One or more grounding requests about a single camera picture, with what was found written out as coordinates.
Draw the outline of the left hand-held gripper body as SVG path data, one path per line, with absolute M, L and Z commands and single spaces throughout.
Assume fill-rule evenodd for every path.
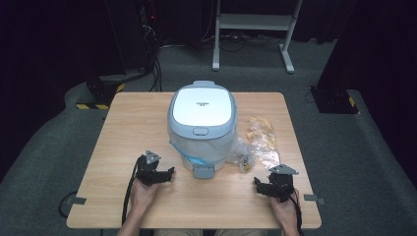
M 160 156 L 150 150 L 147 150 L 145 154 L 142 154 L 138 158 L 136 177 L 144 185 L 153 185 L 153 180 L 158 177 L 156 167 L 158 166 L 159 160 Z

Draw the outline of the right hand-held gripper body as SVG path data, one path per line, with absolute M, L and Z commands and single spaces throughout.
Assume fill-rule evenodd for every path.
M 294 193 L 293 176 L 299 172 L 286 164 L 279 164 L 272 167 L 268 177 L 272 186 L 272 196 L 280 201 L 287 201 Z

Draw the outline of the small clear wrapper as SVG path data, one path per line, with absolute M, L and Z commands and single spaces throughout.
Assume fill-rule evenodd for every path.
M 240 137 L 234 142 L 226 157 L 226 162 L 238 166 L 242 173 L 250 172 L 255 165 L 255 160 L 253 146 Z

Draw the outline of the clear yellow plastic bag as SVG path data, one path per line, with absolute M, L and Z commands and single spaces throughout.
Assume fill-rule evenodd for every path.
M 255 116 L 249 120 L 250 131 L 247 139 L 253 147 L 253 154 L 263 164 L 265 169 L 271 169 L 280 164 L 280 156 L 275 130 L 270 120 Z

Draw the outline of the clear trash bag liner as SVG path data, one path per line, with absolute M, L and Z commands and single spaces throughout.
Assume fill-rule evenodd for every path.
M 184 138 L 172 130 L 168 134 L 170 144 L 180 153 L 184 166 L 189 170 L 194 164 L 213 165 L 214 170 L 221 169 L 238 138 L 235 129 L 222 137 L 202 140 Z

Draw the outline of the white pedal trash can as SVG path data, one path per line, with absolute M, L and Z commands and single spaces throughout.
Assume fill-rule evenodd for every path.
M 215 139 L 237 131 L 237 107 L 233 94 L 212 81 L 195 81 L 172 96 L 167 111 L 167 131 L 195 140 Z M 196 179 L 211 179 L 213 165 L 194 164 Z

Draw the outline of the person's right hand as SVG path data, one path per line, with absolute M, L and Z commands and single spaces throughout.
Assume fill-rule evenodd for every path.
M 268 201 L 271 205 L 273 215 L 277 223 L 282 228 L 296 227 L 297 226 L 297 213 L 296 207 L 290 200 L 281 203 L 276 198 L 268 197 Z

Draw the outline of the person's left hand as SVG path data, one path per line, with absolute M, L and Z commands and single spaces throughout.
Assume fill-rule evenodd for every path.
M 131 189 L 131 205 L 134 212 L 145 212 L 152 204 L 153 198 L 159 188 L 159 184 L 144 185 L 135 180 Z

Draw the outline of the grey tape piece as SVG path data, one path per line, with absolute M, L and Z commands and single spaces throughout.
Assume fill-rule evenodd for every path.
M 315 202 L 318 205 L 325 205 L 326 204 L 326 200 L 324 198 L 320 198 L 317 195 L 304 194 L 304 200 L 307 201 L 307 202 Z

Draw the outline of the person's legs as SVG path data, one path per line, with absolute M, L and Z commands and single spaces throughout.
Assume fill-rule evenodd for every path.
M 153 236 L 268 236 L 261 229 L 155 229 Z

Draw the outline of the black stand base striped tape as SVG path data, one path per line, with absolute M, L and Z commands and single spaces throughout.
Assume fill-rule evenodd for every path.
M 103 81 L 99 77 L 89 79 L 79 94 L 76 106 L 82 110 L 107 110 L 114 96 L 122 91 L 124 86 L 122 82 Z

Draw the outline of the black equipment rack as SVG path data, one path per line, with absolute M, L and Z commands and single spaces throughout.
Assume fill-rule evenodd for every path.
M 137 12 L 144 46 L 144 72 L 151 69 L 158 47 L 158 32 L 156 21 L 156 4 L 154 0 L 136 0 Z

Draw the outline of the dark curtain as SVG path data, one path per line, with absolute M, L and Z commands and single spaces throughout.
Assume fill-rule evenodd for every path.
M 75 85 L 123 70 L 110 0 L 0 0 L 0 180 Z
M 359 91 L 417 183 L 417 0 L 357 0 L 316 87 Z

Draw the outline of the white metal stand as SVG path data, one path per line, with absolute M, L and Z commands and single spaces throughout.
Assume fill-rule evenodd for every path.
M 296 0 L 291 15 L 253 15 L 253 14 L 224 14 L 221 12 L 221 0 L 216 0 L 214 46 L 211 68 L 220 69 L 220 31 L 221 30 L 273 30 L 285 31 L 284 42 L 278 45 L 286 72 L 294 74 L 295 68 L 291 61 L 288 47 L 298 20 L 303 0 Z

